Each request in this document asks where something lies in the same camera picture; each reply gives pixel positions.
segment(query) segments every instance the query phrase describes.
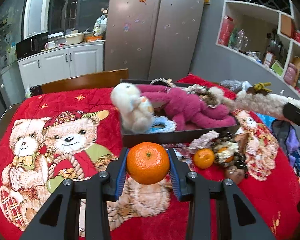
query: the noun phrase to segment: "screw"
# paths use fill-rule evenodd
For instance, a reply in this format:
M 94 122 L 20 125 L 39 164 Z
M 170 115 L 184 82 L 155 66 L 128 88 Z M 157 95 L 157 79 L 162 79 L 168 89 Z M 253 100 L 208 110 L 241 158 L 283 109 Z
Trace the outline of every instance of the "screw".
M 192 179 L 196 178 L 198 176 L 198 173 L 196 173 L 195 171 L 190 171 L 188 173 L 188 176 Z
M 65 186 L 69 186 L 71 185 L 71 183 L 72 183 L 72 179 L 64 179 L 62 182 L 62 184 Z
M 108 176 L 108 172 L 107 171 L 100 171 L 98 174 L 99 174 L 100 178 L 105 178 L 106 176 Z
M 232 179 L 225 179 L 224 182 L 225 182 L 225 184 L 227 186 L 231 186 L 233 184 L 233 180 Z

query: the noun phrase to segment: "chair backrest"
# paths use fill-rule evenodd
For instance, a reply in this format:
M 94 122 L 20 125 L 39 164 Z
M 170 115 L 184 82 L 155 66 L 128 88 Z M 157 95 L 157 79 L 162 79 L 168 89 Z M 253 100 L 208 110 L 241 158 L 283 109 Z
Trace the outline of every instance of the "chair backrest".
M 31 96 L 47 93 L 71 91 L 78 89 L 109 88 L 120 83 L 121 79 L 129 78 L 128 69 L 104 71 L 83 76 L 62 79 L 30 89 Z

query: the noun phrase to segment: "refrigerator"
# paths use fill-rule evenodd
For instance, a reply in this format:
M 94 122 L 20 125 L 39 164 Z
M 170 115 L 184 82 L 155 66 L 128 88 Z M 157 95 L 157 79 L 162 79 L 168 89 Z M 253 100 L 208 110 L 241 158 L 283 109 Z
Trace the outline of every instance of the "refrigerator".
M 132 79 L 187 75 L 204 0 L 110 0 L 105 71 L 129 69 Z

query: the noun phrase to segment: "orange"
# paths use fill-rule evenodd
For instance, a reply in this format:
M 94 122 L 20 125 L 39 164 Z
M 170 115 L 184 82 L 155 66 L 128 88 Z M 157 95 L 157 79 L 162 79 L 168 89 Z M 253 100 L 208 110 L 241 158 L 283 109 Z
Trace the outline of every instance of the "orange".
M 193 156 L 193 162 L 200 169 L 206 169 L 213 164 L 214 153 L 211 149 L 198 150 Z
M 127 172 L 140 184 L 155 184 L 163 180 L 170 169 L 169 156 L 159 144 L 143 142 L 130 149 Z
M 222 147 L 221 149 L 218 150 L 218 153 L 221 153 L 221 152 L 225 151 L 226 149 L 228 149 L 228 147 Z M 230 161 L 233 160 L 233 158 L 234 158 L 234 156 L 230 156 L 229 158 L 225 159 L 225 162 L 229 163 Z

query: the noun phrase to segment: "black tray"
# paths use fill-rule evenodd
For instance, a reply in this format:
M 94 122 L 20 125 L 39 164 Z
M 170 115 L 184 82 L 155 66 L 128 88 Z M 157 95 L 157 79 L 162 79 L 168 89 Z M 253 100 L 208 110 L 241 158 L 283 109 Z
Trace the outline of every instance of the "black tray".
M 122 79 L 121 82 L 127 82 L 131 84 L 150 84 L 151 80 L 135 80 L 135 79 Z M 188 87 L 193 84 L 187 83 L 174 83 L 180 87 Z M 216 131 L 218 133 L 230 132 L 234 134 L 240 127 L 238 120 L 236 125 L 218 128 L 207 128 L 207 129 L 196 129 L 196 130 L 182 130 L 174 132 L 161 132 L 161 133 L 131 133 L 125 130 L 121 125 L 121 135 L 123 146 L 131 148 L 142 142 L 153 142 L 158 144 L 169 144 L 169 143 L 190 143 L 194 139 L 199 138 L 201 135 L 208 133 L 209 131 Z

